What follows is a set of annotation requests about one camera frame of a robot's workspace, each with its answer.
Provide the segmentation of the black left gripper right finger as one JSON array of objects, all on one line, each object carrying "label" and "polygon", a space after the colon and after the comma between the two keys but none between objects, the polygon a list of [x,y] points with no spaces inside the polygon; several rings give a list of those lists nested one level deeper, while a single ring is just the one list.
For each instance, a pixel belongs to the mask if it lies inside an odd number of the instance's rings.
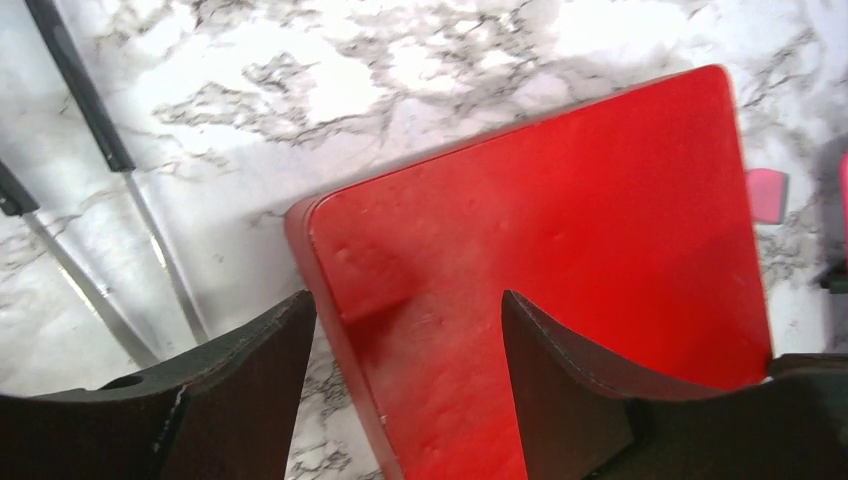
[{"label": "black left gripper right finger", "polygon": [[517,292],[501,311],[531,479],[847,475],[843,354],[785,354],[766,382],[722,392],[636,364]]}]

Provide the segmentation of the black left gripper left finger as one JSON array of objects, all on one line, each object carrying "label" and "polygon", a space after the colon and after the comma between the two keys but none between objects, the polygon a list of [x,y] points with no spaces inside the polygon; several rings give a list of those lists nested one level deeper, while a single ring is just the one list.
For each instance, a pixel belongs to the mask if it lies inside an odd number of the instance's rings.
[{"label": "black left gripper left finger", "polygon": [[297,292],[95,390],[1,399],[5,479],[281,479],[316,323]]}]

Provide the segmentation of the red box lid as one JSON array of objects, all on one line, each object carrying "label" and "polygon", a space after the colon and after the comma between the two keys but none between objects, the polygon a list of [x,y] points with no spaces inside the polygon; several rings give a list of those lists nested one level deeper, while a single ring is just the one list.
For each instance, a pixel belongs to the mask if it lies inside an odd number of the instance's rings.
[{"label": "red box lid", "polygon": [[514,290],[721,390],[772,356],[727,71],[656,79],[305,198],[297,266],[388,479],[522,479]]}]

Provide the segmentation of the black metal tongs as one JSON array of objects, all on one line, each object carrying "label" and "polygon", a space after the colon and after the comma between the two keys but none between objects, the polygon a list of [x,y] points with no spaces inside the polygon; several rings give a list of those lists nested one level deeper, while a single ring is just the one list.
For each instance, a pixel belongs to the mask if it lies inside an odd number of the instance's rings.
[{"label": "black metal tongs", "polygon": [[210,333],[76,7],[2,3],[1,155],[35,201],[25,226],[104,334],[146,367]]}]

